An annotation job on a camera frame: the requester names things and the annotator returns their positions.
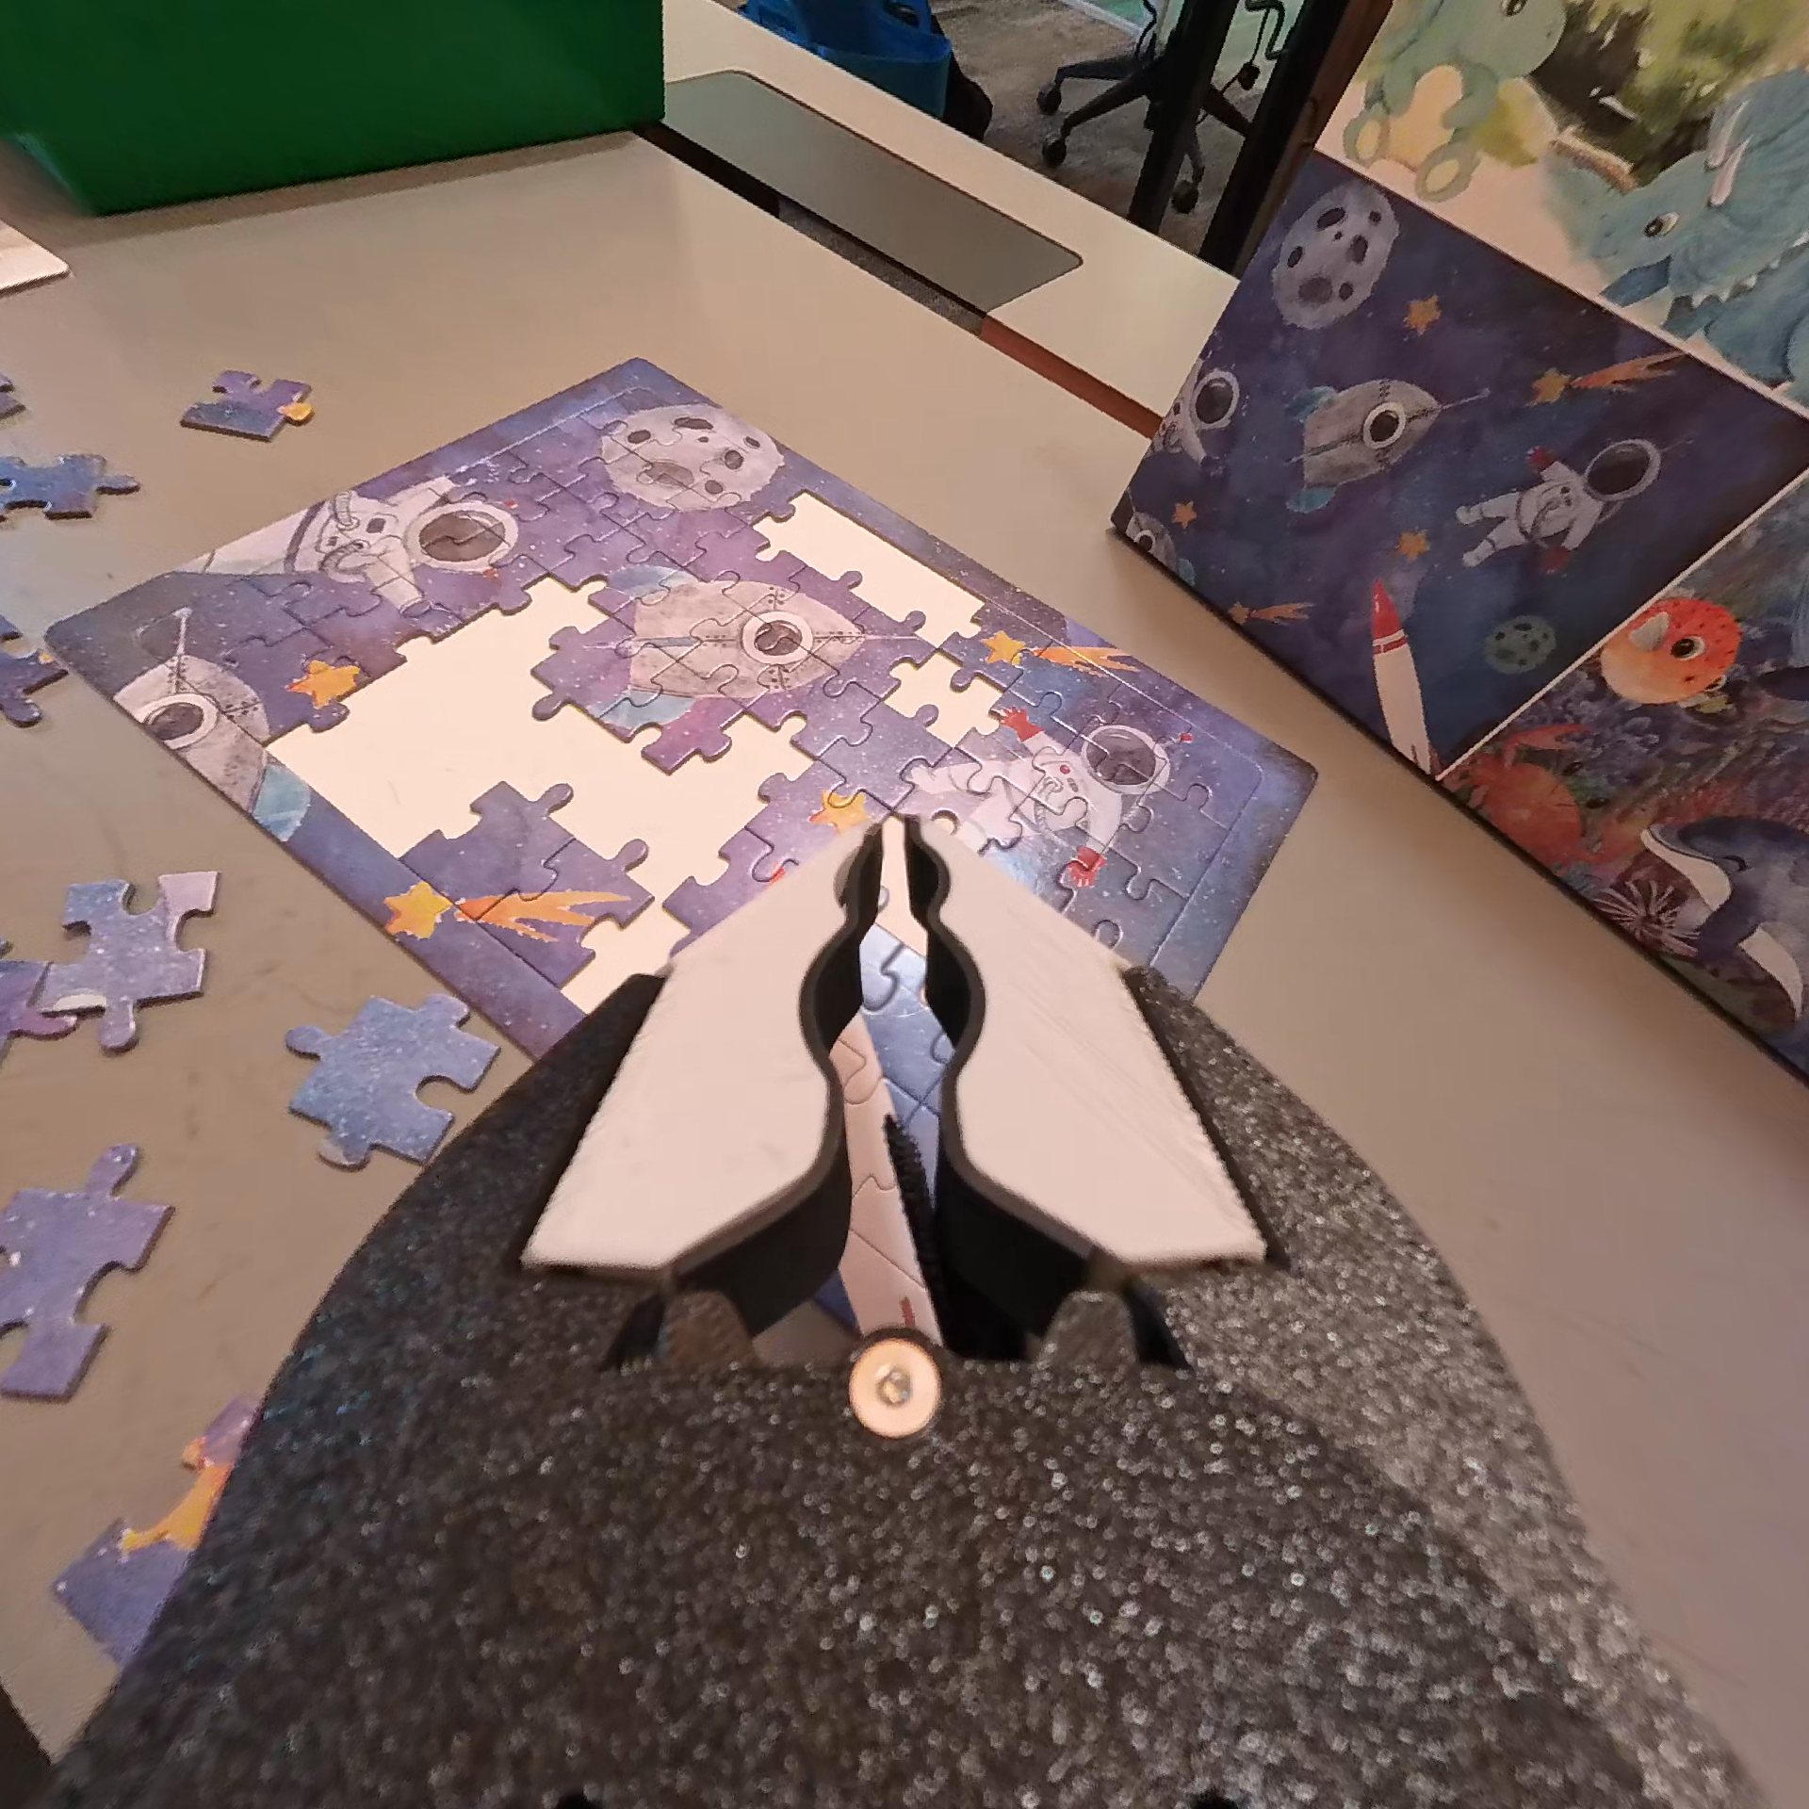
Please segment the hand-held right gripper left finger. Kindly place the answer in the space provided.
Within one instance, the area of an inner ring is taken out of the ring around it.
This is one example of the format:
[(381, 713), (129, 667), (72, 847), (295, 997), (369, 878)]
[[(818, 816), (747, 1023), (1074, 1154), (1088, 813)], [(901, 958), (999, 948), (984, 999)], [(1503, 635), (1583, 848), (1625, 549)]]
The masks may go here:
[(828, 1049), (864, 999), (883, 830), (846, 834), (675, 955), (523, 1249), (777, 1322), (851, 1226)]

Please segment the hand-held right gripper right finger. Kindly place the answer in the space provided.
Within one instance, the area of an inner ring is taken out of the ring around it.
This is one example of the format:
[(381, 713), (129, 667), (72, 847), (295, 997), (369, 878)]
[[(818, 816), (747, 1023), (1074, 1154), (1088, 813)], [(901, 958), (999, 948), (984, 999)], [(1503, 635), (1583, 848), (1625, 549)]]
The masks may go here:
[(935, 1180), (949, 1278), (1047, 1330), (1094, 1276), (1263, 1261), (1134, 971), (951, 832), (906, 820), (903, 852), (923, 1001), (951, 1049)]

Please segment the space jigsaw puzzle board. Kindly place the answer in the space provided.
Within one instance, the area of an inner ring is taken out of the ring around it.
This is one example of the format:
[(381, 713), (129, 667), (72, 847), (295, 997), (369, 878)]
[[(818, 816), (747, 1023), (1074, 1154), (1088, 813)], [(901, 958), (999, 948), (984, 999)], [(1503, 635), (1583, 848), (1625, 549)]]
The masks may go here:
[(648, 364), (143, 580), (46, 645), (575, 1086), (553, 1152), (501, 1183), (527, 1210), (523, 1279), (606, 1281), (629, 1312), (721, 1297), (740, 1318), (718, 1293), (531, 1268), (523, 1249), (668, 964), (881, 827), (864, 999), (828, 1049), (851, 1167), (830, 1276), (866, 1252), (851, 1302), (927, 1307), (951, 1352), (1048, 1333), (938, 1259), (951, 1049), (921, 992), (906, 820), (1134, 971), (1272, 1252), (1155, 1006), (1197, 995), (1308, 771)]

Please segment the beige desk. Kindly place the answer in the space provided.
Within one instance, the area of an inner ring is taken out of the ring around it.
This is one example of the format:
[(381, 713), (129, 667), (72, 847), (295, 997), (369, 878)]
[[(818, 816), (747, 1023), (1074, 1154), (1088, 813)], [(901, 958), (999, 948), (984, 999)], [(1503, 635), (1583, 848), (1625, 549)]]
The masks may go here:
[[(1773, 1805), (1805, 1805), (1805, 1087), (1114, 543), (1141, 434), (641, 139), (84, 217), (3, 149), (3, 221), (69, 279), (3, 299), (24, 449), (141, 492), (3, 525), (27, 634), (629, 356), (725, 400), (1318, 771), (1205, 1012), (1413, 1210), (1543, 1422), (1635, 1616)], [(309, 386), (270, 441), (181, 414), (224, 371)], [(3, 1194), (113, 1143), (171, 1217), (103, 1278), (65, 1404), (3, 1401), (3, 1685), (59, 1746), (106, 1656), (51, 1600), (252, 1395), (411, 1169), (336, 1169), (286, 1110), (292, 1025), (432, 980), (72, 678), (3, 729), (3, 938), (66, 885), (212, 869), (205, 994), (132, 1051), (3, 1059)]]

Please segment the blue jigsaw piece orange mark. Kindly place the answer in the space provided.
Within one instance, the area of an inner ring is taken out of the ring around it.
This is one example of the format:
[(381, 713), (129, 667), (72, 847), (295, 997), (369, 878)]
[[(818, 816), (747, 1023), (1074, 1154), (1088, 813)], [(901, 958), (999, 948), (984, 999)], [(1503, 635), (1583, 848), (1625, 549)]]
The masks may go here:
[(55, 1575), (51, 1598), (113, 1668), (136, 1656), (167, 1604), (258, 1417), (261, 1403), (232, 1399), (184, 1445), (181, 1499), (143, 1527), (112, 1522)]

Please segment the space print puzzle box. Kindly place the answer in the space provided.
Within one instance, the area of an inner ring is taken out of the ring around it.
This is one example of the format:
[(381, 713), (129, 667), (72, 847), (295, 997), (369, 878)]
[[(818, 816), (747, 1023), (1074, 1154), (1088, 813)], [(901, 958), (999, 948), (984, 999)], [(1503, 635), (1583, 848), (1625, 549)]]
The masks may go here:
[(1392, 5), (1120, 533), (1805, 1072), (1805, 5)]

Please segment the blue jigsaw piece orange corner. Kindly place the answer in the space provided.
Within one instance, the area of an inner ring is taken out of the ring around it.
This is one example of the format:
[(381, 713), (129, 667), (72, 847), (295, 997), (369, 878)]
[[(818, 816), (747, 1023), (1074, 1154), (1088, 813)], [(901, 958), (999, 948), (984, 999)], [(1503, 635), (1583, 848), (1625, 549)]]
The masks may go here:
[(211, 394), (191, 403), (178, 418), (181, 426), (199, 434), (270, 441), (289, 425), (305, 425), (313, 415), (309, 386), (289, 377), (258, 377), (249, 371), (224, 371), (211, 383)]

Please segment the black office chair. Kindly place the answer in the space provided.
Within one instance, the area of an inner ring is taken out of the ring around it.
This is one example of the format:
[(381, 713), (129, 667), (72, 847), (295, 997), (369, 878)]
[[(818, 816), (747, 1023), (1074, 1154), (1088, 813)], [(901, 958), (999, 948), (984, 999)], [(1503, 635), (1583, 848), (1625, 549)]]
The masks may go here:
[(1088, 102), (1060, 116), (1054, 132), (1042, 143), (1040, 160), (1043, 169), (1053, 171), (1066, 162), (1067, 139), (1071, 130), (1094, 124), (1124, 105), (1146, 102), (1146, 128), (1153, 130), (1158, 104), (1165, 96), (1165, 80), (1173, 74), (1183, 76), (1188, 70), (1181, 53), (1188, 43), (1205, 41), (1205, 90), (1191, 110), (1191, 124), (1181, 137), (1181, 156), (1187, 171), (1187, 187), (1197, 191), (1201, 187), (1205, 163), (1198, 149), (1198, 118), (1212, 118), (1228, 126), (1235, 137), (1249, 134), (1246, 118), (1228, 102), (1224, 94), (1215, 85), (1217, 59), (1224, 48), (1229, 22), (1235, 11), (1232, 2), (1183, 2), (1175, 13), (1167, 32), (1160, 32), (1163, 11), (1158, 5), (1142, 5), (1148, 16), (1133, 50), (1113, 59), (1079, 61), (1054, 70), (1053, 77), (1036, 94), (1036, 110), (1043, 116), (1060, 115), (1063, 102), (1063, 86), (1069, 83), (1113, 83), (1100, 97)]

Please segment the blue storage crate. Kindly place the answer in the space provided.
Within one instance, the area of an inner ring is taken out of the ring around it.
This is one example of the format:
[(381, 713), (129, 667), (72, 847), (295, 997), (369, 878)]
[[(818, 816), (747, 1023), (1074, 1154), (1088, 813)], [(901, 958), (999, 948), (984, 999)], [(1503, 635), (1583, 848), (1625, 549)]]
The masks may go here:
[(747, 2), (740, 11), (930, 118), (942, 116), (951, 45), (926, 2)]

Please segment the green plastic bin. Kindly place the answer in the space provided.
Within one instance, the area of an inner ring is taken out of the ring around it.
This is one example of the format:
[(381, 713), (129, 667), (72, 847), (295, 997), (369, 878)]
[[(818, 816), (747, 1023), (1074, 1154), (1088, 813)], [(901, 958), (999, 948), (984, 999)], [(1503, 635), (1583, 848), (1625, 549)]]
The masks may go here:
[(662, 116), (658, 2), (3, 2), (3, 139), (109, 215)]

